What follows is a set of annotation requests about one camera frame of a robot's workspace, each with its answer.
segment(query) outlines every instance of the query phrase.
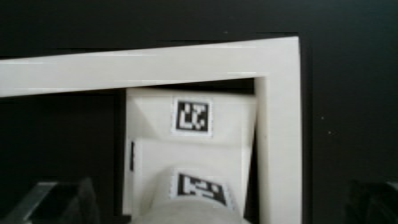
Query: white box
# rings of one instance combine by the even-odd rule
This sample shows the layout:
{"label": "white box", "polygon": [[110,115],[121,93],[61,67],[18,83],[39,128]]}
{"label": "white box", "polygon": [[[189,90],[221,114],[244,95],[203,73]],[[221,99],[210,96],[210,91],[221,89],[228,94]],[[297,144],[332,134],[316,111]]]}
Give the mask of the white box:
{"label": "white box", "polygon": [[[185,106],[192,103],[194,106],[206,105],[201,119],[206,130],[176,128],[180,103]],[[256,99],[251,95],[157,88],[128,89],[123,212],[133,218],[149,208],[155,190],[146,195],[144,190],[155,189],[158,173],[178,164],[199,164],[226,175],[244,217],[254,121]]]}

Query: white frame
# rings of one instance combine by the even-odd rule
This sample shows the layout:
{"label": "white frame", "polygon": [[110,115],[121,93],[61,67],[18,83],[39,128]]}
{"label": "white frame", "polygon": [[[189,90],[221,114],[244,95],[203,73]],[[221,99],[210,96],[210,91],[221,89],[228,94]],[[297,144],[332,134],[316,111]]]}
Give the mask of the white frame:
{"label": "white frame", "polygon": [[0,60],[0,97],[256,78],[261,224],[302,222],[299,38]]}

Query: black background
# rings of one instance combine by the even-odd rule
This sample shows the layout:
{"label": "black background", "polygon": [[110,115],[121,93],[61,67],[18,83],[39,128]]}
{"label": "black background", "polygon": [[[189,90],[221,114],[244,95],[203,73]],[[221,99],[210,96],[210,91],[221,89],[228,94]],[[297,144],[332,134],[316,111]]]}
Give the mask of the black background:
{"label": "black background", "polygon": [[[396,1],[0,1],[4,58],[258,39],[270,33],[300,36],[304,223],[332,224],[343,222],[348,181],[398,179]],[[117,94],[2,100],[0,193],[9,201],[29,171],[32,176],[45,172],[73,177],[75,164],[86,164],[112,204],[112,149],[123,141],[123,121],[110,119],[123,114]],[[43,161],[59,165],[48,169]],[[114,220],[112,212],[103,223]]]}

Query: dark wall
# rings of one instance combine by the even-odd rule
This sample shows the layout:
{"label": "dark wall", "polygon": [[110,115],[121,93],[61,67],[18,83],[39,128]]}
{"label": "dark wall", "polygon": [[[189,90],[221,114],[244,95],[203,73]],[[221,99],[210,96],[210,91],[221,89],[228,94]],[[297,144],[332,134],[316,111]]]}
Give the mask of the dark wall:
{"label": "dark wall", "polygon": [[[0,2],[0,56],[151,48],[297,33],[304,52],[304,222],[332,224],[343,222],[348,180],[398,179],[396,24],[395,0],[13,0]],[[22,114],[13,116],[18,127],[30,125],[41,131],[39,124],[16,119]]]}

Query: white panel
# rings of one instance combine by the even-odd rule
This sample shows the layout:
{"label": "white panel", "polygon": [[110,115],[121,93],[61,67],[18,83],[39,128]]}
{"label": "white panel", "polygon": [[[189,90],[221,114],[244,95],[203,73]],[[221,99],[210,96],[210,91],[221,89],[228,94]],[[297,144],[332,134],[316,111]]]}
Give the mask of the white panel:
{"label": "white panel", "polygon": [[0,61],[0,97],[256,79],[261,223],[302,217],[299,38]]}

